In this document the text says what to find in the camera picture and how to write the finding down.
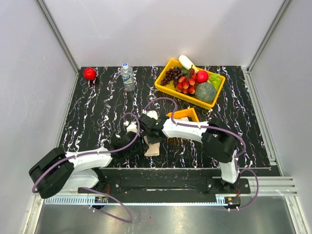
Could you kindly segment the beige leather card holder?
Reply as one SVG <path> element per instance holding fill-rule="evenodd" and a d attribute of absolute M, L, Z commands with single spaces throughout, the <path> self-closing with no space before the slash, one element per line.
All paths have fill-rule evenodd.
<path fill-rule="evenodd" d="M 150 144 L 146 136 L 143 137 L 144 142 L 147 144 L 148 149 L 144 153 L 145 156 L 158 156 L 160 154 L 160 143 Z"/>

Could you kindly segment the small yellow card bin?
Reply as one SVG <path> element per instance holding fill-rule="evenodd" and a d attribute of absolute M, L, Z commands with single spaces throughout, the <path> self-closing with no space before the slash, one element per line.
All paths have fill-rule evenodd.
<path fill-rule="evenodd" d="M 191 122 L 199 122 L 197 114 L 194 108 L 183 109 L 175 111 L 173 119 L 179 120 L 182 117 L 188 117 Z"/>

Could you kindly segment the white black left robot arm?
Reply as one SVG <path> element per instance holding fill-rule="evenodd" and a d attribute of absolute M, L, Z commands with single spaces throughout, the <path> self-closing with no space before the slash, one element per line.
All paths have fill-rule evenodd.
<path fill-rule="evenodd" d="M 141 124 L 137 119 L 127 127 L 127 133 L 113 144 L 83 152 L 66 152 L 56 147 L 29 170 L 33 181 L 32 193 L 47 199 L 62 190 L 87 187 L 96 193 L 105 189 L 106 181 L 95 168 L 105 168 L 141 144 Z"/>

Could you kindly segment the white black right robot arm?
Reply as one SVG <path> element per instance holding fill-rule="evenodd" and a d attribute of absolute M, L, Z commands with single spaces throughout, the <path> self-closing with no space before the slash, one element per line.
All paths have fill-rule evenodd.
<path fill-rule="evenodd" d="M 169 116 L 155 119 L 142 114 L 139 124 L 153 143 L 166 138 L 183 138 L 201 143 L 202 151 L 219 162 L 223 190 L 233 193 L 238 189 L 239 172 L 234 159 L 238 139 L 230 130 L 221 128 L 218 122 L 182 121 Z"/>

